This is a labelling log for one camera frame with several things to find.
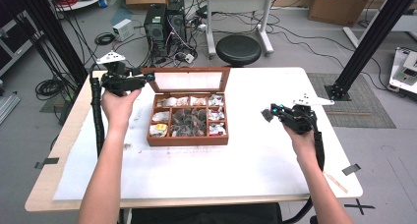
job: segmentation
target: black metal pole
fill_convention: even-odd
[[[338,79],[331,87],[327,87],[331,99],[343,100],[353,82],[413,1],[386,1]]]
[[[87,70],[83,62],[68,39],[60,23],[52,13],[47,0],[20,0],[33,21],[40,27],[43,34],[49,39],[56,53],[67,67],[80,90],[87,78]]]

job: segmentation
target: round stool seat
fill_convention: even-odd
[[[232,67],[242,67],[257,61],[262,53],[260,44],[246,35],[228,35],[215,46],[218,57]]]

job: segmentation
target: human hand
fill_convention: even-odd
[[[287,134],[291,137],[292,148],[294,149],[294,152],[297,154],[298,163],[301,166],[309,164],[318,164],[316,159],[316,149],[313,130],[303,135],[298,135],[287,126],[283,126]]]
[[[135,99],[141,93],[135,89],[129,95],[117,96],[106,90],[101,97],[101,106],[107,117],[109,128],[126,130],[129,126],[129,118],[132,114],[132,107]]]

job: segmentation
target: open wooden box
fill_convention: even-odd
[[[150,146],[228,143],[224,91],[230,73],[229,67],[143,68],[142,72],[155,74],[155,81],[150,83],[156,93],[147,135]],[[213,95],[216,95],[215,100],[210,100]],[[165,119],[155,121],[154,115],[161,112],[164,112]],[[223,118],[216,117],[221,114],[224,115]],[[166,125],[167,130],[165,136],[155,132],[155,128],[165,128],[163,125]]]

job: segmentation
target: white table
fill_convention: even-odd
[[[74,5],[68,7],[68,6],[63,6],[63,7],[59,7],[57,10],[58,11],[70,11],[70,10],[77,10],[77,9],[81,9],[84,8],[86,6],[92,5],[92,4],[97,4],[99,0],[78,0],[77,3],[75,3]]]
[[[125,139],[130,146],[124,151],[121,207],[306,199],[309,191],[289,136],[278,120],[268,123],[261,114],[271,103],[292,107],[292,99],[303,93],[316,95],[301,68],[232,69],[225,92],[228,145],[149,147],[146,134],[154,94],[147,85],[135,101]],[[28,211],[80,208],[96,161],[89,97],[86,83],[51,151],[50,157],[60,160],[42,169]],[[328,180],[330,187],[338,197],[361,196],[356,175],[341,172],[350,163],[323,107],[313,109],[323,132],[325,171],[347,193]]]
[[[272,0],[208,0],[208,17],[206,36],[208,40],[208,55],[215,55],[215,44],[212,36],[211,12],[251,12],[264,10],[262,23],[258,25],[258,32],[261,36],[266,54],[273,53],[272,45],[267,36],[266,28],[268,22],[269,8]]]

